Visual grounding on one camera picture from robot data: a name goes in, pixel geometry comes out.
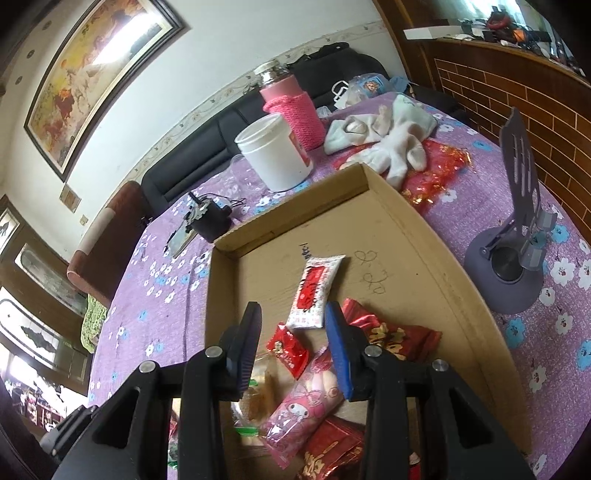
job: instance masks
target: wall socket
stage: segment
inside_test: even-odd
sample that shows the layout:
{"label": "wall socket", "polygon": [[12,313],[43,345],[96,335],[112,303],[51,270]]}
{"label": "wall socket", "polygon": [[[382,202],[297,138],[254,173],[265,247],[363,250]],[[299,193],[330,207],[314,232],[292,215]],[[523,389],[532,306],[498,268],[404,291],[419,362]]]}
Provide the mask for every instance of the wall socket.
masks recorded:
{"label": "wall socket", "polygon": [[67,184],[65,184],[61,190],[60,200],[72,213],[74,213],[78,208],[78,205],[80,205],[80,197],[76,195]]}

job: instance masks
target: green cloth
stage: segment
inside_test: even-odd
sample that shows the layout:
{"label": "green cloth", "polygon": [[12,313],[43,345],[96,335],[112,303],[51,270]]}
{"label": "green cloth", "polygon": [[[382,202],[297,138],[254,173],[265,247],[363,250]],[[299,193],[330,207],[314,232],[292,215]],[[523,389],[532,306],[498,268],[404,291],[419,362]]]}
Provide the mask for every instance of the green cloth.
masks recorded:
{"label": "green cloth", "polygon": [[84,348],[90,353],[95,353],[96,346],[99,343],[100,330],[103,328],[106,317],[107,307],[93,296],[88,295],[88,308],[82,322],[80,340]]}

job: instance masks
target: white wall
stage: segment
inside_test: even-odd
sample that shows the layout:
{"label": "white wall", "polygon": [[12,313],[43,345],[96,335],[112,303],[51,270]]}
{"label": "white wall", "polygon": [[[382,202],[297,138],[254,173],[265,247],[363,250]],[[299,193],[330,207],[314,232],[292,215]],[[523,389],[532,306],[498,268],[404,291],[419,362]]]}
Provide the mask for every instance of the white wall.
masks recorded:
{"label": "white wall", "polygon": [[[82,198],[75,214],[59,201],[63,184],[23,124],[52,56],[90,0],[63,0],[27,38],[0,105],[2,188],[37,233],[69,259],[91,220],[137,161],[186,113],[244,72],[327,33],[379,20],[371,0],[168,0],[187,25],[127,86],[95,129],[68,184]],[[387,34],[358,49],[404,75]],[[27,52],[35,54],[26,59]],[[19,76],[23,80],[15,85]]]}

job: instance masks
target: wire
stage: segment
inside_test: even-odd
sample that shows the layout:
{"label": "wire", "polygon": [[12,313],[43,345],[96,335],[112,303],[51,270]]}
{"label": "wire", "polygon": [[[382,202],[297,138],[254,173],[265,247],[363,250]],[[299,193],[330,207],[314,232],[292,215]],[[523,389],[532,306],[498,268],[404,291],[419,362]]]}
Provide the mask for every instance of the wire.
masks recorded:
{"label": "wire", "polygon": [[197,200],[201,201],[204,200],[208,197],[221,197],[223,199],[226,199],[228,202],[230,202],[230,205],[232,207],[240,207],[242,205],[246,204],[246,198],[240,198],[240,199],[231,199],[230,197],[226,197],[225,195],[218,195],[216,193],[203,193],[200,196],[197,197]]}

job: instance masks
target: metal screw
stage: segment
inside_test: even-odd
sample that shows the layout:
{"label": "metal screw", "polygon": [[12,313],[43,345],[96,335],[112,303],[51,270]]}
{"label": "metal screw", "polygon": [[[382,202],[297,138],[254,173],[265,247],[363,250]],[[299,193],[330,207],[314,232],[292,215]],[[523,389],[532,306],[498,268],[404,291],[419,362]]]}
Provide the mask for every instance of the metal screw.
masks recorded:
{"label": "metal screw", "polygon": [[449,364],[441,358],[435,359],[431,366],[436,372],[445,372],[449,368]]}
{"label": "metal screw", "polygon": [[367,356],[380,356],[382,355],[382,348],[378,345],[368,345],[367,347],[365,347],[365,350],[363,350],[363,352]]}
{"label": "metal screw", "polygon": [[143,374],[149,374],[150,372],[153,372],[154,368],[156,368],[156,362],[153,362],[152,360],[146,360],[145,362],[141,362],[139,365],[139,371]]}
{"label": "metal screw", "polygon": [[223,353],[222,347],[213,345],[205,350],[205,356],[208,358],[217,358]]}

